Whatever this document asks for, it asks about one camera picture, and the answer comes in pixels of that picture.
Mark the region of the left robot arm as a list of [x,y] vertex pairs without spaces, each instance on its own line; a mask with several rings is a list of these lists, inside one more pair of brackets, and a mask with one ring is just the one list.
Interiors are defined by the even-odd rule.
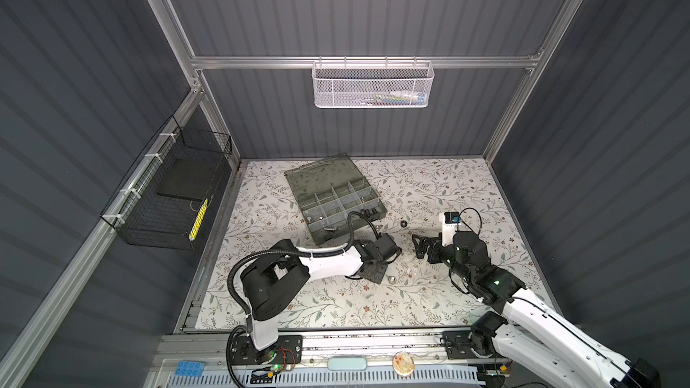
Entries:
[[311,281],[343,277],[380,284],[402,249],[388,234],[374,241],[353,240],[325,253],[300,251],[281,240],[266,251],[245,257],[228,276],[228,291],[242,307],[253,347],[277,346],[279,315]]

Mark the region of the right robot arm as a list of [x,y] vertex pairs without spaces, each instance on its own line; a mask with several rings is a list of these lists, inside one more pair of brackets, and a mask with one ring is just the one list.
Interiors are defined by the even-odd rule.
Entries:
[[510,271],[492,263],[487,245],[472,231],[452,244],[413,235],[418,258],[443,263],[453,286],[488,305],[464,338],[444,336],[448,350],[466,347],[481,359],[504,357],[556,387],[659,387],[649,362],[630,361],[555,312]]

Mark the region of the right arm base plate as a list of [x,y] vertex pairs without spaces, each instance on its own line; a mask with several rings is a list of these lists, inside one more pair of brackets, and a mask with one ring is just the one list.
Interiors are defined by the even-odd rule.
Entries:
[[472,331],[442,332],[440,344],[449,359],[498,359],[492,338]]

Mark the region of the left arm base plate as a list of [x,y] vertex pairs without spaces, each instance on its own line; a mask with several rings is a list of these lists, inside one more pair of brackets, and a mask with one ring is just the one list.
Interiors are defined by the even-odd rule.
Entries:
[[280,335],[275,344],[264,350],[257,350],[247,334],[240,334],[228,340],[226,361],[233,366],[299,364],[303,340],[300,335]]

